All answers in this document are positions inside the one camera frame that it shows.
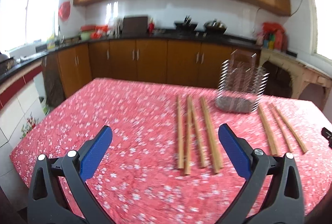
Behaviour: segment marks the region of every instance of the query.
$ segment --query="wooden chopstick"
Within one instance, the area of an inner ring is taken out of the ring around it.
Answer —
[[[269,109],[270,109],[270,111],[271,111],[271,114],[273,115],[274,119],[276,120],[276,122],[277,122],[277,124],[278,124],[278,126],[279,126],[279,128],[280,128],[280,130],[281,130],[281,133],[283,134],[283,138],[284,138],[285,141],[286,141],[286,144],[287,144],[287,146],[288,146],[289,151],[290,151],[291,153],[293,153],[293,148],[292,148],[292,146],[291,146],[291,144],[290,144],[290,142],[289,142],[289,140],[288,140],[288,138],[287,138],[287,134],[286,134],[285,131],[283,130],[283,126],[282,126],[282,124],[281,124],[281,122],[280,122],[280,120],[279,120],[279,118],[278,118],[276,112],[274,111],[273,106],[272,106],[271,104],[269,104],[268,107],[269,107]]]
[[[205,155],[204,155],[204,152],[203,152],[203,146],[202,146],[201,134],[200,134],[200,127],[199,127],[198,121],[197,121],[196,109],[195,109],[195,106],[193,105],[193,102],[192,102],[190,96],[188,97],[188,101],[190,103],[191,110],[192,110],[192,113],[193,113],[193,121],[194,121],[194,126],[195,126],[195,133],[196,133],[196,137],[197,137],[197,145],[198,145],[198,150],[200,151],[200,167],[201,168],[206,168],[207,164],[206,164]]]
[[[191,127],[192,127],[192,112],[187,98],[187,152],[186,152],[186,164],[185,164],[185,175],[190,175],[190,160],[191,160]]]
[[[183,125],[181,116],[181,102],[180,97],[177,97],[177,110],[178,110],[178,169],[184,169],[184,148],[183,148]]]
[[[285,122],[286,126],[289,128],[290,132],[294,135],[296,141],[298,142],[298,145],[301,147],[302,152],[306,153],[308,152],[307,147],[305,146],[305,143],[303,143],[303,141],[301,140],[301,138],[297,135],[297,133],[295,132],[295,130],[293,129],[292,125],[287,121],[287,119],[283,116],[283,114],[279,111],[279,109],[277,107],[275,107],[273,104],[272,106],[276,109],[277,113],[280,115],[281,119],[283,120],[283,122]]]
[[[210,120],[210,114],[206,107],[205,99],[203,97],[200,98],[200,103],[202,105],[202,109],[203,109],[203,113],[204,113],[206,131],[207,131],[207,136],[208,136],[209,144],[210,144],[210,150],[211,150],[211,154],[212,154],[213,170],[214,170],[215,174],[218,174],[220,171],[220,168],[223,168],[223,162],[220,161],[220,157],[218,154],[219,151],[215,144],[214,128],[212,127],[211,120]]]
[[[270,146],[271,154],[273,156],[279,156],[280,154],[279,154],[277,146],[276,146],[276,142],[275,142],[275,139],[274,139],[274,136],[273,136],[273,132],[270,128],[268,120],[266,119],[266,116],[265,116],[265,114],[263,112],[263,109],[262,109],[260,104],[258,105],[258,114],[259,114],[259,116],[262,120],[262,124],[263,124],[263,127],[265,129],[266,136],[268,137],[268,143],[269,143],[269,146]]]

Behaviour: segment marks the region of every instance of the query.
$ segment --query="pink floral tablecloth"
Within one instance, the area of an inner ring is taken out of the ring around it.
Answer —
[[[65,155],[92,139],[108,125],[113,141],[87,185],[117,223],[215,223],[244,184],[218,143],[225,167],[217,175],[211,166],[199,168],[197,150],[192,150],[191,175],[176,169],[176,96],[181,96],[186,124],[186,96],[191,95],[198,112],[206,153],[209,151],[199,97],[207,100],[214,127],[227,123],[238,137],[269,154],[267,138],[258,113],[223,113],[214,105],[215,90],[174,85],[145,84],[95,79],[63,102],[31,131],[10,158],[29,186],[37,156]],[[311,102],[264,96],[262,105],[278,146],[286,143],[266,104],[274,103],[306,143],[302,154],[293,136],[295,160],[302,180],[308,213],[325,195],[331,183],[332,149],[320,131],[332,125]],[[192,134],[192,148],[195,147]],[[68,185],[61,181],[73,211],[81,215]],[[259,210],[268,189],[267,179],[250,214]]]

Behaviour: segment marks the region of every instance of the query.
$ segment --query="hanging red bag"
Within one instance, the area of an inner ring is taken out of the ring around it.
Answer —
[[[59,17],[61,21],[67,21],[70,15],[70,2],[66,1],[59,8]]]

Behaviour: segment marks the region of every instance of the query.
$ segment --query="wire basket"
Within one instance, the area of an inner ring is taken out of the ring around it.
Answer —
[[[216,106],[226,112],[251,113],[258,108],[268,80],[263,67],[255,67],[256,54],[235,50],[221,65]]]

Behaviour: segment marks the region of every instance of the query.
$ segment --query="silver screw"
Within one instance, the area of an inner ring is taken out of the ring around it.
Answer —
[[[286,153],[286,157],[288,157],[289,159],[293,159],[294,155],[290,152]]]
[[[41,154],[41,155],[38,156],[38,160],[44,160],[45,157],[46,157],[46,156],[45,156],[44,154]]]
[[[70,158],[73,158],[74,156],[76,156],[76,151],[75,151],[75,150],[70,150],[70,151],[67,153],[67,156],[69,156]]]
[[[255,149],[254,150],[255,154],[258,155],[258,156],[262,156],[264,154],[263,150],[262,149]]]

